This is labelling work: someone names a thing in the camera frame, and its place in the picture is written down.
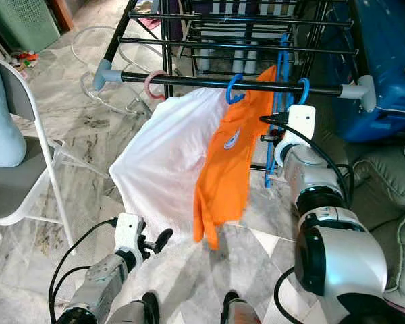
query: pink hanger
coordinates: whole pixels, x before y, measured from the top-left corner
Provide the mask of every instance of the pink hanger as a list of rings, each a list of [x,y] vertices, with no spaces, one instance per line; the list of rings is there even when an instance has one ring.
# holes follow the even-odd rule
[[[161,74],[167,74],[167,72],[162,71],[162,70],[151,72],[151,73],[147,76],[146,80],[144,81],[144,90],[145,90],[146,94],[147,94],[150,98],[152,98],[152,99],[162,99],[162,100],[165,100],[165,96],[163,96],[163,94],[160,94],[160,95],[155,96],[153,93],[150,92],[150,89],[149,89],[151,80],[152,80],[155,76],[160,76]]]

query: orange t-shirt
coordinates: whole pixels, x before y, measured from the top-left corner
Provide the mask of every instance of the orange t-shirt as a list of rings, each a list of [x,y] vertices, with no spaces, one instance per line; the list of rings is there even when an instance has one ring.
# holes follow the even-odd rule
[[[265,70],[258,81],[274,82],[276,67]],[[204,168],[196,183],[194,239],[206,234],[209,246],[217,249],[215,226],[239,220],[248,197],[249,171],[255,141],[266,134],[267,124],[259,121],[271,115],[273,93],[250,90],[229,107],[213,135]]]

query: logo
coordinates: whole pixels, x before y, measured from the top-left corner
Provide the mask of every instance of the logo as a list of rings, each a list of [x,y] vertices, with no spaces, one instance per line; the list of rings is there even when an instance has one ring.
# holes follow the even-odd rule
[[[226,143],[223,145],[225,150],[230,150],[236,145],[238,141],[238,137],[240,136],[240,128],[238,128],[237,132],[232,136]]]

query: tile floor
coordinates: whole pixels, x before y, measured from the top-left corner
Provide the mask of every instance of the tile floor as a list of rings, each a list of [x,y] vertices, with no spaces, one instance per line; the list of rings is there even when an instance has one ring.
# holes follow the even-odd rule
[[[76,33],[87,26],[115,26],[125,4],[121,0],[89,1],[74,16],[76,28],[40,53],[39,64],[29,79],[48,137],[65,140],[77,154],[103,171],[107,171],[146,118],[109,111],[80,88],[80,76],[95,68],[112,31],[90,31],[76,41],[75,50],[88,66],[74,58],[70,44]],[[143,32],[133,24],[128,30]],[[160,59],[147,54],[147,49],[130,46],[124,51],[137,62],[142,57],[147,61],[147,55],[152,55],[147,68],[161,68]],[[125,66],[120,59],[115,64],[118,68]],[[129,86],[109,86],[103,97],[125,107],[133,98]],[[140,84],[132,86],[142,89]],[[178,89],[180,93],[187,91],[186,87]],[[155,102],[147,102],[151,109],[155,108]],[[25,135],[35,135],[33,125],[20,120],[18,124]],[[263,155],[262,145],[255,159],[260,161]],[[62,165],[57,172],[74,237],[124,210],[111,180],[71,165]],[[278,182],[272,190],[266,190],[263,175],[252,172],[250,192],[250,203],[240,224],[223,228],[219,251],[193,242],[169,246],[131,274],[114,307],[141,297],[147,290],[156,290],[161,300],[162,323],[217,323],[223,296],[234,288],[255,306],[264,323],[287,323],[275,308],[272,294],[277,278],[294,263],[297,216],[287,184]],[[32,213],[57,217],[51,189],[41,196]],[[2,227],[1,231],[0,323],[49,323],[49,281],[68,249],[61,226],[26,219]],[[113,230],[100,229],[81,244],[77,256],[67,260],[63,271],[91,265],[112,249]],[[57,314],[83,277],[83,271],[75,273],[64,283],[58,294]],[[316,298],[304,292],[294,279],[285,283],[281,300],[305,323],[323,323]]]

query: black cable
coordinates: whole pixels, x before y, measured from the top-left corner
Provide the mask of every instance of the black cable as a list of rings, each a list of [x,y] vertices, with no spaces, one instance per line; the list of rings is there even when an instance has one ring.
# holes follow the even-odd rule
[[[289,320],[291,323],[293,324],[303,324],[302,322],[300,322],[298,319],[296,319],[295,317],[293,317],[289,312],[286,311],[286,309],[282,306],[281,301],[279,299],[279,291],[281,289],[282,283],[285,281],[285,279],[294,272],[294,267],[289,268],[287,271],[285,271],[283,273],[283,275],[281,275],[281,277],[277,280],[276,285],[275,285],[275,289],[273,291],[273,299],[275,300],[275,305],[277,307],[277,309],[279,309],[279,311],[281,312],[281,314],[287,319]]]
[[[55,324],[57,322],[57,319],[55,318],[55,312],[54,312],[54,304],[53,304],[53,290],[54,290],[54,284],[55,284],[55,280],[57,279],[57,276],[59,274],[59,271],[61,269],[61,266],[63,265],[63,263],[65,262],[66,258],[68,257],[68,255],[79,245],[79,243],[81,243],[83,241],[83,239],[85,239],[91,232],[93,232],[95,229],[97,229],[98,227],[105,225],[105,224],[110,224],[113,227],[115,227],[117,225],[117,217],[113,218],[113,219],[108,219],[107,221],[102,221],[98,224],[96,224],[95,226],[93,226],[92,228],[90,228],[83,236],[81,236],[81,238],[75,242],[74,245],[72,245],[70,247],[69,250],[67,250],[67,252],[65,253],[65,255],[63,255],[63,258],[61,258],[59,265],[57,266],[53,278],[51,279],[51,282],[49,284],[49,290],[48,290],[48,307],[49,307],[49,316],[51,318],[51,323]]]
[[[347,174],[350,175],[350,185],[349,185],[349,193],[350,193],[350,204],[352,204],[352,201],[354,199],[354,170],[352,169],[352,166],[349,164],[337,164],[337,167],[343,167],[347,169]]]
[[[300,133],[298,130],[295,130],[291,127],[289,127],[286,124],[280,123],[277,120],[274,120],[273,118],[276,118],[275,115],[271,115],[271,116],[261,116],[259,118],[259,120],[261,120],[264,123],[267,124],[271,124],[271,125],[276,125],[282,128],[285,128],[286,130],[290,131],[291,133],[297,135],[298,137],[300,137],[301,139],[303,139],[303,141],[305,141],[306,143],[308,143],[314,150],[316,150],[316,152],[324,159],[326,160],[326,162],[328,163],[328,165],[334,170],[334,172],[336,173],[336,176],[339,180],[339,185],[340,185],[340,189],[342,191],[342,193],[344,194],[344,198],[345,198],[345,202],[348,206],[348,208],[351,207],[351,201],[350,201],[350,193],[347,191],[347,186],[345,183],[345,179],[341,173],[341,171],[339,170],[339,168],[336,166],[336,164],[333,162],[333,160],[327,155],[326,152],[323,151],[323,149],[321,149],[313,140],[308,139],[305,135],[303,135],[302,133]]]
[[[72,273],[77,272],[79,270],[85,270],[85,269],[88,269],[88,268],[90,268],[90,265],[83,265],[82,267],[76,267],[76,268],[73,268],[73,269],[69,270],[67,273],[65,273],[63,275],[63,277],[61,277],[58,284],[55,286],[55,289],[54,289],[54,292],[53,292],[53,300],[52,300],[53,305],[55,305],[55,297],[57,296],[57,293],[59,292],[60,286],[62,285],[63,281],[65,281],[65,279],[69,275],[71,275]]]

